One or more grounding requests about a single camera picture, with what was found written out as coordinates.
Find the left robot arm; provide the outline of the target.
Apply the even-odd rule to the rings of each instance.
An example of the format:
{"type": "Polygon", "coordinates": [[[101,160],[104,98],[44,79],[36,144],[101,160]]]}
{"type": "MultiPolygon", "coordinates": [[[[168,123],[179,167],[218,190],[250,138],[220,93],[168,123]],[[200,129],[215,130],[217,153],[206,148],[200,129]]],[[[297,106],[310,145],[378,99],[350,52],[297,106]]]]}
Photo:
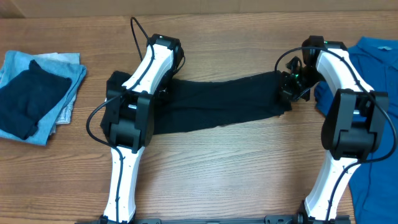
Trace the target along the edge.
{"type": "Polygon", "coordinates": [[[154,133],[154,103],[178,71],[184,57],[179,39],[154,34],[132,74],[115,71],[106,82],[101,128],[112,145],[109,199],[103,213],[108,223],[133,223],[135,190],[142,154],[154,133]]]}

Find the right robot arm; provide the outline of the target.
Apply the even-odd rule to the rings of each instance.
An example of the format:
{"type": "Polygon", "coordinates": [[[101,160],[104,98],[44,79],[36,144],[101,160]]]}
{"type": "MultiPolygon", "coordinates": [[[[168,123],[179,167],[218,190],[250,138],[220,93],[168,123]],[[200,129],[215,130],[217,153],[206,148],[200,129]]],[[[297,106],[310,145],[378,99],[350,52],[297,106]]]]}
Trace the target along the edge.
{"type": "Polygon", "coordinates": [[[324,120],[321,140],[326,150],[315,185],[294,215],[268,215],[265,223],[349,223],[337,207],[350,178],[382,141],[389,98],[375,91],[358,74],[342,42],[311,35],[282,72],[279,94],[287,102],[308,100],[310,90],[325,81],[333,101],[324,120]]]}

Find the black t-shirt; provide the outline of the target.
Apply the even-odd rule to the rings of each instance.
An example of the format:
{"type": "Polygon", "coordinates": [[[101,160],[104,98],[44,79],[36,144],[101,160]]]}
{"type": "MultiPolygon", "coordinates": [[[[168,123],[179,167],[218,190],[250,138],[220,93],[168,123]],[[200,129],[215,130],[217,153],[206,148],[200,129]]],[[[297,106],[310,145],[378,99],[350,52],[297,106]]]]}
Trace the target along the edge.
{"type": "Polygon", "coordinates": [[[267,72],[226,82],[193,82],[163,77],[154,96],[154,134],[187,133],[280,116],[292,109],[279,95],[280,73],[267,72]],[[157,102],[168,87],[170,101],[157,102]]]}

